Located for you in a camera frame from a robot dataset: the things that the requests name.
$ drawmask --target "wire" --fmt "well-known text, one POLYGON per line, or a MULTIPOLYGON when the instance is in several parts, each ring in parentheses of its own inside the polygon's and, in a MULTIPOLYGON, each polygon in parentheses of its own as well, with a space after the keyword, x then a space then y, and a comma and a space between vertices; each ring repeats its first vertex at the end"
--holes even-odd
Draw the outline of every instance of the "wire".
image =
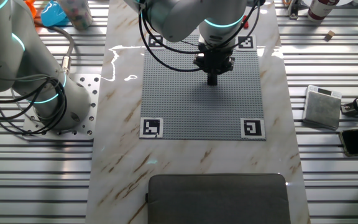
POLYGON ((165 45, 165 44, 162 43, 161 41, 159 41, 159 40, 153 35, 153 33, 150 31, 149 27, 147 26, 147 21, 146 21, 147 14, 145 14, 145 16, 143 16, 143 23, 144 23, 144 26, 145 26, 145 28, 146 28, 147 33, 151 36, 151 38, 153 38, 153 40, 156 41, 156 43, 160 44, 161 46, 165 47, 166 49, 171 50, 171 51, 176 52, 176 53, 181 53, 181 54, 203 54, 203 53, 206 53, 206 52, 212 52, 213 50, 223 48, 223 47, 225 47, 228 43, 230 43, 230 41, 231 41, 232 39, 234 39, 234 38, 238 35, 238 33, 240 33, 240 31, 241 31, 242 28, 244 27, 244 24, 248 21, 249 17, 251 16, 251 14, 253 13, 253 11, 255 10, 255 7, 256 7, 257 4, 258 4, 258 5, 260 4, 260 0, 255 0, 254 5, 252 6, 252 9, 251 9, 250 12, 248 13, 246 19, 241 22, 241 26, 238 28, 238 30, 237 30, 230 38, 228 38, 225 42, 219 44, 219 45, 216 46, 215 48, 208 49, 208 50, 204 50, 204 51, 188 52, 188 51, 182 51, 182 50, 173 49, 173 48, 171 48, 171 47, 165 45))
POLYGON ((20 78, 2 78, 0 77, 0 80, 2 81, 19 81, 19 82, 32 82, 32 81, 38 81, 48 78, 49 76, 43 75, 43 74, 36 74, 36 75, 29 75, 26 77, 20 77, 20 78))
POLYGON ((30 105, 24 109, 23 111, 21 111, 20 113, 14 115, 14 116, 10 116, 10 117, 0 117, 1 120, 7 120, 7 119, 15 119, 15 118, 18 118, 20 116, 22 116, 25 112, 29 111, 30 108, 34 105, 35 101, 37 100, 38 96, 40 95, 42 89, 52 81, 51 78, 48 78, 47 81, 45 81, 42 85, 40 85, 35 91, 35 95, 34 95, 34 98, 32 99, 30 105))
MULTIPOLYGON (((260 14, 260 6, 258 4, 258 13, 256 14, 256 19, 255 19, 255 22, 254 22, 254 26, 252 26, 252 28, 249 31, 248 35, 245 37, 245 40, 248 39, 248 37, 252 34, 254 29, 256 28, 256 25, 257 25, 258 20, 259 20, 259 14, 260 14)), ((233 45, 231 48, 235 48, 235 47, 239 46, 240 44, 242 44, 242 42, 238 42, 237 44, 233 45)))
POLYGON ((155 54, 152 52, 152 50, 150 49, 149 45, 146 42, 146 39, 144 37, 143 34, 143 28, 142 28, 142 14, 139 14, 139 32, 140 32, 140 36, 142 37, 143 43, 146 46, 146 49, 149 51, 150 55, 153 56, 153 58, 158 61, 160 64, 162 64, 163 66, 169 68, 170 70, 174 70, 177 72, 197 72, 200 71, 200 68, 195 68, 195 69, 179 69, 179 68, 174 68, 171 67, 169 65, 167 65, 166 63, 162 62, 157 56, 155 56, 155 54))
POLYGON ((74 40, 73 40, 73 37, 68 32, 66 32, 65 30, 63 30, 57 26, 46 27, 40 21, 34 21, 34 24, 36 24, 37 26, 46 28, 46 29, 54 30, 54 31, 58 32, 59 34, 65 36, 70 43, 65 56, 69 56, 69 57, 71 56, 71 53, 73 52, 73 49, 74 49, 74 40))
POLYGON ((188 45, 193 45, 193 46, 198 47, 198 45, 196 45, 196 44, 192 44, 192 43, 189 43, 189 42, 186 42, 186 41, 184 41, 184 40, 181 40, 180 42, 185 43, 185 44, 188 44, 188 45))
MULTIPOLYGON (((14 99, 16 99, 16 95, 15 95, 15 93, 14 93, 14 91, 13 91, 12 88, 11 88, 11 93, 12 93, 12 97, 13 97, 14 99)), ((24 110, 24 109, 22 108, 22 106, 20 105, 19 102, 16 102, 16 105, 17 105, 17 107, 18 107, 21 111, 24 110)), ((43 120, 52 119, 57 113, 61 112, 61 110, 63 109, 63 106, 64 106, 64 105, 62 104, 62 105, 60 106, 59 110, 57 110, 54 114, 50 115, 49 117, 46 117, 46 118, 43 118, 43 117, 41 117, 41 116, 38 116, 38 117, 41 118, 41 119, 43 119, 43 120)), ((37 120, 37 119, 35 119, 35 118, 32 118, 32 117, 29 116, 27 113, 25 113, 24 115, 25 115, 27 118, 29 118, 31 121, 35 121, 35 122, 42 123, 42 121, 37 120)))
MULTIPOLYGON (((23 135, 33 135, 33 134, 45 134, 47 131, 50 131, 51 129, 53 129, 61 120, 62 118, 64 117, 65 113, 66 113, 66 110, 67 110, 67 98, 66 98, 66 95, 65 95, 65 91, 64 91, 64 87, 62 86, 61 83, 58 84, 58 87, 59 89, 57 89, 57 93, 59 93, 59 96, 61 96, 61 103, 62 105, 64 105, 64 110, 63 112, 61 113, 60 117, 58 120, 56 120, 57 116, 59 113, 55 113, 55 116, 53 116, 53 118, 50 120, 50 122, 48 124, 46 124, 44 127, 36 130, 36 131, 26 131, 18 126, 16 126, 15 124, 13 124, 10 120, 6 120, 12 127, 18 129, 20 132, 18 131, 13 131, 11 129, 9 129, 8 127, 6 127, 5 125, 3 125, 1 122, 0 122, 0 125, 2 128, 4 128, 6 131, 9 131, 10 133, 13 133, 13 134, 23 134, 23 135)), ((5 117, 5 114, 4 112, 2 111, 1 107, 0 107, 0 113, 2 115, 2 117, 6 118, 5 117)))

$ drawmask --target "gray lego baseplate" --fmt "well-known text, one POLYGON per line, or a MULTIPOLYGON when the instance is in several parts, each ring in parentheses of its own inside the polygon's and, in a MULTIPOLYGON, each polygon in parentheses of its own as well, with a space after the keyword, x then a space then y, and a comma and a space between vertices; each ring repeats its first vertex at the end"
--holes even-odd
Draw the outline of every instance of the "gray lego baseplate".
MULTIPOLYGON (((198 36, 191 35, 185 41, 197 45, 198 36)), ((178 54, 149 41, 149 45, 153 44, 153 52, 163 62, 176 68, 197 68, 193 65, 194 55, 178 54)), ((167 45, 180 50, 198 49, 183 42, 167 45)), ((217 86, 208 86, 206 73, 170 70, 146 50, 140 137, 265 141, 257 52, 235 50, 233 57, 234 70, 218 76, 217 86), (157 130, 154 124, 163 126, 157 130)))

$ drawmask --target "brown vein on marble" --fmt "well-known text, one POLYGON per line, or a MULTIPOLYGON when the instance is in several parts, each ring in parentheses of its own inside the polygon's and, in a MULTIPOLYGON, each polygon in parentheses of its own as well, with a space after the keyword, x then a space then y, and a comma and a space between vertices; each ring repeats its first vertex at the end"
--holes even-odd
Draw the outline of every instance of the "brown vein on marble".
POLYGON ((212 152, 212 148, 205 152, 204 157, 200 160, 200 163, 202 163, 212 152))
POLYGON ((109 193, 107 193, 102 200, 100 200, 100 202, 98 203, 98 206, 100 206, 106 199, 107 197, 111 194, 111 192, 113 192, 114 188, 112 188, 109 193))
POLYGON ((151 153, 146 156, 146 158, 143 160, 143 162, 141 163, 141 165, 140 165, 138 168, 135 169, 134 173, 135 173, 136 171, 138 171, 138 170, 147 162, 147 160, 149 159, 150 155, 151 155, 151 153))
POLYGON ((142 103, 142 99, 140 99, 137 103, 136 103, 136 107, 134 109, 132 109, 132 111, 128 114, 128 116, 125 118, 125 122, 128 123, 128 121, 131 119, 132 115, 134 115, 134 112, 136 110, 136 108, 139 107, 139 105, 142 103))
POLYGON ((131 222, 135 219, 135 217, 142 211, 142 209, 146 206, 146 202, 143 203, 143 205, 135 212, 134 216, 129 220, 128 224, 131 224, 131 222))

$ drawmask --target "red bottle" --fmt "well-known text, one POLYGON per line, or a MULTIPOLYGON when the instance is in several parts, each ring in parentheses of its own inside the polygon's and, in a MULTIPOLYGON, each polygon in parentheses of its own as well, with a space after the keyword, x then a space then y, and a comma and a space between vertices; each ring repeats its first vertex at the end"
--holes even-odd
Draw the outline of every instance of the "red bottle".
POLYGON ((313 22, 322 21, 338 2, 339 0, 313 0, 308 11, 309 19, 313 22))

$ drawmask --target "black cable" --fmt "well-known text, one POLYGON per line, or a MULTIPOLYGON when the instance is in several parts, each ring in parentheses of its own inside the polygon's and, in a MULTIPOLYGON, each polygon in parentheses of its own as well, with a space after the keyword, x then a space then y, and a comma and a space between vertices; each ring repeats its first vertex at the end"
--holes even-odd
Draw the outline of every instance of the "black cable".
POLYGON ((35 96, 33 97, 30 105, 24 109, 23 111, 21 111, 20 113, 14 115, 14 116, 10 116, 10 117, 0 117, 0 120, 11 120, 11 119, 15 119, 15 118, 18 118, 20 116, 22 116, 23 114, 25 114, 27 111, 29 111, 31 109, 31 107, 34 105, 35 101, 37 100, 38 96, 41 94, 41 91, 42 89, 44 88, 44 86, 46 86, 48 83, 50 83, 52 79, 51 78, 48 78, 46 82, 44 82, 42 85, 40 85, 40 87, 38 87, 38 92, 35 94, 35 96))
POLYGON ((153 58, 158 61, 160 64, 162 64, 163 66, 171 69, 171 70, 174 70, 174 71, 177 71, 177 72, 197 72, 197 71, 200 71, 201 69, 200 68, 195 68, 195 69, 179 69, 179 68, 174 68, 174 67, 171 67, 169 65, 167 65, 166 63, 162 62, 153 52, 152 50, 150 49, 149 45, 147 44, 147 41, 144 37, 144 34, 143 34, 143 29, 142 29, 142 15, 139 14, 139 32, 140 32, 140 36, 142 37, 142 40, 143 40, 143 43, 144 45, 146 46, 146 49, 149 51, 150 55, 153 56, 153 58))
POLYGON ((244 24, 248 21, 249 17, 251 16, 252 12, 255 10, 255 7, 257 4, 259 4, 260 0, 256 0, 254 2, 254 5, 252 6, 252 9, 250 10, 250 12, 248 13, 246 19, 244 21, 241 22, 241 26, 240 28, 238 28, 238 30, 229 38, 227 39, 227 41, 219 44, 218 46, 212 48, 212 49, 208 49, 208 50, 204 50, 204 51, 197 51, 197 52, 188 52, 188 51, 182 51, 182 50, 177 50, 177 49, 173 49, 167 45, 165 45, 164 43, 162 43, 161 41, 159 41, 154 35, 153 33, 150 31, 149 27, 147 26, 147 21, 146 21, 146 17, 147 17, 147 14, 145 16, 143 16, 143 23, 144 23, 144 26, 146 28, 146 31, 147 33, 149 33, 149 35, 151 36, 151 38, 153 38, 154 41, 156 41, 156 43, 160 44, 161 46, 165 47, 166 49, 168 50, 171 50, 173 52, 176 52, 176 53, 180 53, 180 54, 203 54, 203 53, 206 53, 206 52, 211 52, 213 50, 216 50, 216 49, 220 49, 220 48, 223 48, 225 47, 228 43, 230 43, 230 41, 232 39, 234 39, 238 33, 240 33, 240 31, 243 29, 244 27, 244 24))
MULTIPOLYGON (((36 131, 27 131, 27 130, 24 130, 18 126, 16 126, 15 124, 13 124, 11 121, 9 120, 6 120, 12 127, 18 129, 19 131, 21 132, 18 132, 18 131, 13 131, 9 128, 7 128, 5 125, 3 125, 1 122, 0 122, 0 125, 2 128, 4 128, 6 131, 9 131, 10 133, 13 133, 13 134, 25 134, 25 135, 33 135, 33 134, 42 134, 42 133, 46 133, 47 131, 50 131, 51 129, 53 129, 61 120, 62 118, 64 117, 65 113, 66 113, 66 109, 67 109, 67 98, 65 96, 65 92, 64 92, 64 88, 62 86, 62 84, 58 84, 58 87, 59 89, 57 89, 57 93, 59 94, 59 96, 61 96, 62 100, 64 101, 64 104, 65 104, 65 107, 64 107, 64 110, 63 110, 63 113, 60 115, 59 119, 56 121, 56 118, 58 117, 59 113, 57 113, 51 120, 48 124, 46 124, 44 127, 36 130, 36 131)), ((5 114, 4 112, 2 111, 1 107, 0 107, 0 113, 1 115, 5 118, 5 114)))
MULTIPOLYGON (((258 13, 256 15, 256 19, 255 19, 255 23, 254 26, 252 26, 251 30, 249 31, 248 35, 244 38, 245 40, 248 39, 248 37, 252 34, 252 32, 254 31, 254 29, 256 28, 256 25, 258 23, 259 20, 259 14, 260 14, 260 6, 258 6, 258 13)), ((235 48, 237 46, 240 46, 240 44, 242 44, 242 42, 238 42, 237 44, 233 45, 231 48, 235 48)))
POLYGON ((184 41, 184 40, 181 40, 180 42, 185 43, 185 44, 188 44, 188 45, 192 45, 192 46, 198 47, 198 45, 192 44, 192 43, 189 43, 189 42, 186 42, 186 41, 184 41))
POLYGON ((74 49, 74 40, 73 40, 73 37, 68 32, 66 32, 65 30, 63 30, 63 29, 61 29, 61 28, 59 28, 57 26, 46 27, 40 21, 34 21, 34 24, 36 24, 37 26, 46 28, 46 29, 54 30, 54 31, 58 32, 59 34, 65 36, 68 39, 69 43, 70 43, 69 46, 68 46, 68 50, 67 50, 67 53, 66 53, 65 56, 70 56, 71 55, 71 53, 73 52, 73 49, 74 49))
POLYGON ((38 91, 40 92, 42 90, 41 86, 39 86, 38 88, 36 88, 34 91, 32 91, 31 93, 27 94, 27 95, 24 95, 22 97, 19 97, 19 98, 16 98, 16 99, 13 99, 13 100, 0 100, 0 103, 16 103, 16 102, 19 102, 19 101, 22 101, 22 100, 25 100, 27 99, 28 97, 31 97, 33 96, 34 94, 36 94, 38 91))

